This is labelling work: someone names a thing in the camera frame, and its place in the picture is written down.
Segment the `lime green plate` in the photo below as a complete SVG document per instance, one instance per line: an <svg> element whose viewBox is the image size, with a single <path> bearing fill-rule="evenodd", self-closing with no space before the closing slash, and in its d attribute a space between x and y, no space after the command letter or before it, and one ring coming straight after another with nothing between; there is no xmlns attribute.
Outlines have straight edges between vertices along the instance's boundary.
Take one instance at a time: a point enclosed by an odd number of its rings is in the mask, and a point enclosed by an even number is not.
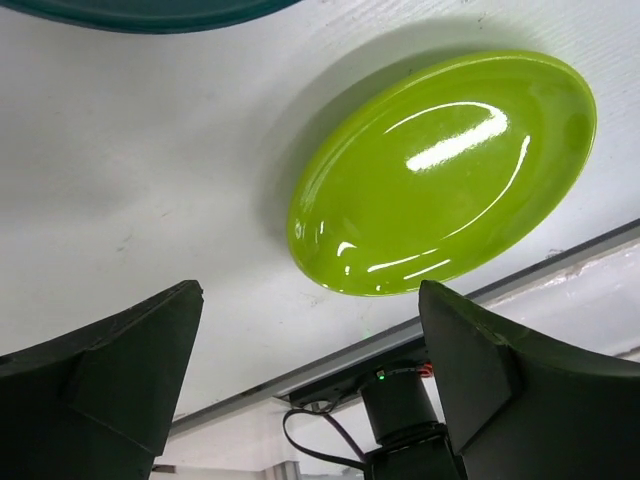
<svg viewBox="0 0 640 480"><path fill-rule="evenodd" d="M485 51L398 81L309 159L287 219L315 283L388 296L494 259L563 200L597 129L594 94L565 62Z"/></svg>

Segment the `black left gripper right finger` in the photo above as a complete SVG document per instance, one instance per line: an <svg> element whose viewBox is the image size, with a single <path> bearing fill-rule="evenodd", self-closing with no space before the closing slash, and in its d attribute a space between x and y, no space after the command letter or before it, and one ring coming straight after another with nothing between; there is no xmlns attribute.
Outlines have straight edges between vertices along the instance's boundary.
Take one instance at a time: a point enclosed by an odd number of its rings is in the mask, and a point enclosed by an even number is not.
<svg viewBox="0 0 640 480"><path fill-rule="evenodd" d="M556 340L435 281L419 315L471 479L636 479L639 365Z"/></svg>

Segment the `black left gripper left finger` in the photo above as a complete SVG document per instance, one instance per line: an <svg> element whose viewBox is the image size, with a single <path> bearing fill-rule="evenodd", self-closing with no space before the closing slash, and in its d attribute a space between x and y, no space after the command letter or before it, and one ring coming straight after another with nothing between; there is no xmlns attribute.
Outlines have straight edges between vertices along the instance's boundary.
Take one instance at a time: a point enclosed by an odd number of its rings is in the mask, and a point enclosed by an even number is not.
<svg viewBox="0 0 640 480"><path fill-rule="evenodd" d="M204 299L195 280L1 358L4 479L147 479Z"/></svg>

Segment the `white plate green rim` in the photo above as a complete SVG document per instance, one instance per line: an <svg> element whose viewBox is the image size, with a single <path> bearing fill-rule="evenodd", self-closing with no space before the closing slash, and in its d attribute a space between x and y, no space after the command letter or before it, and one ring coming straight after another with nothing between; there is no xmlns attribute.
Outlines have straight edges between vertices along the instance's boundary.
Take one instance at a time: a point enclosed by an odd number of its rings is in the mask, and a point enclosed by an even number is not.
<svg viewBox="0 0 640 480"><path fill-rule="evenodd" d="M296 0L2 0L1 6L89 29L167 35L242 24L296 3Z"/></svg>

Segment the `aluminium table frame rail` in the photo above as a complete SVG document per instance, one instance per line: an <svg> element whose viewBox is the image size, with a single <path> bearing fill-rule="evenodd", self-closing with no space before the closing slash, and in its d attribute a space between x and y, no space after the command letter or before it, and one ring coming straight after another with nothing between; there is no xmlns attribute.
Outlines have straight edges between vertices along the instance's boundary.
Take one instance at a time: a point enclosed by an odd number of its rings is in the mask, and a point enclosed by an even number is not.
<svg viewBox="0 0 640 480"><path fill-rule="evenodd" d="M522 325L591 351L639 358L639 223L629 222L470 293ZM291 392L421 336L410 319L178 421L154 479L359 479L296 451L282 432Z"/></svg>

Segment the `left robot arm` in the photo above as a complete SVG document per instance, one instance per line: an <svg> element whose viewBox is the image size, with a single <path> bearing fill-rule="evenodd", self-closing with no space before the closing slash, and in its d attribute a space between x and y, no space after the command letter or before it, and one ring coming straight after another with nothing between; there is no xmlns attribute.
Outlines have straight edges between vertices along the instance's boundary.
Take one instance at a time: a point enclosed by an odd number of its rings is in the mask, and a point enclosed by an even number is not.
<svg viewBox="0 0 640 480"><path fill-rule="evenodd" d="M5 479L146 479L166 445L203 307L187 280L1 359ZM635 479L639 366L419 292L426 355L355 377L368 479Z"/></svg>

